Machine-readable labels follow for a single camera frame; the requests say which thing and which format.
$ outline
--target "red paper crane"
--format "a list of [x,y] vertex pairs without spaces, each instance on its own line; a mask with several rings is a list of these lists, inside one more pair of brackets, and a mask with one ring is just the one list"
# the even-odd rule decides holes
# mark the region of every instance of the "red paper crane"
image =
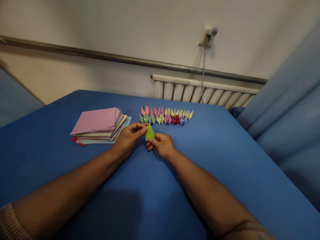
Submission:
[[179,116],[178,115],[176,115],[175,117],[172,116],[172,122],[173,122],[173,125],[177,125],[179,122]]

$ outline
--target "white radiator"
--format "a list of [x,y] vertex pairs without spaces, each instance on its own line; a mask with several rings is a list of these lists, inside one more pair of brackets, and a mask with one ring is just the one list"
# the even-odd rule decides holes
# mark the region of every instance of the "white radiator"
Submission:
[[[202,103],[201,81],[151,75],[154,80],[154,98],[174,101]],[[246,107],[259,89],[233,86],[221,83],[203,83],[203,102],[205,104],[221,105],[226,109]]]

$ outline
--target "hand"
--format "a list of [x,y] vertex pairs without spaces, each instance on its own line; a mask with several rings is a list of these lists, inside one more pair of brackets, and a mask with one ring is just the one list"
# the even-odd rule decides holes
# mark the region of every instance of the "hand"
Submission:
[[157,149],[159,154],[166,159],[178,152],[168,134],[156,133],[155,139],[148,139],[147,146],[149,146],[149,150]]
[[149,123],[132,123],[122,129],[116,142],[109,150],[116,160],[123,161],[132,153],[138,139],[146,134],[148,125]]

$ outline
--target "white wall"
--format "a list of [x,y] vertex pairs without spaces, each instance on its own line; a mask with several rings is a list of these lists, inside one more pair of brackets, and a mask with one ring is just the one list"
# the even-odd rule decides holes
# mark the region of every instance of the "white wall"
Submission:
[[[188,66],[204,23],[218,27],[206,68],[270,78],[320,20],[317,0],[2,0],[0,34]],[[1,46],[6,68],[44,103],[76,89],[153,96],[170,71]]]

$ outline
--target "horizontal pipe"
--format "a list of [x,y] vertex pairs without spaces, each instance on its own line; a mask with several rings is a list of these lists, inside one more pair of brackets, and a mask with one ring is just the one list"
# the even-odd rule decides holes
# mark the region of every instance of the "horizontal pipe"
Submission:
[[[61,53],[61,54],[72,55],[72,56],[100,59],[105,61],[127,63],[127,64],[133,64],[133,65],[139,65],[139,66],[145,66],[145,67],[152,67],[152,68],[160,68],[160,69],[171,70],[176,72],[185,72],[185,73],[202,75],[202,68],[188,67],[188,66],[178,65],[173,63],[158,62],[158,61],[147,60],[142,58],[127,57],[127,56],[122,56],[117,54],[104,53],[104,52],[86,50],[81,48],[66,47],[66,46],[30,41],[30,40],[7,37],[7,36],[0,37],[0,44],[36,49],[36,50],[41,50],[46,52]],[[267,79],[263,79],[263,78],[255,78],[255,77],[219,72],[219,71],[208,70],[208,69],[205,70],[204,75],[210,76],[210,77],[231,79],[231,80],[236,80],[241,82],[256,83],[261,85],[264,85],[268,81]]]

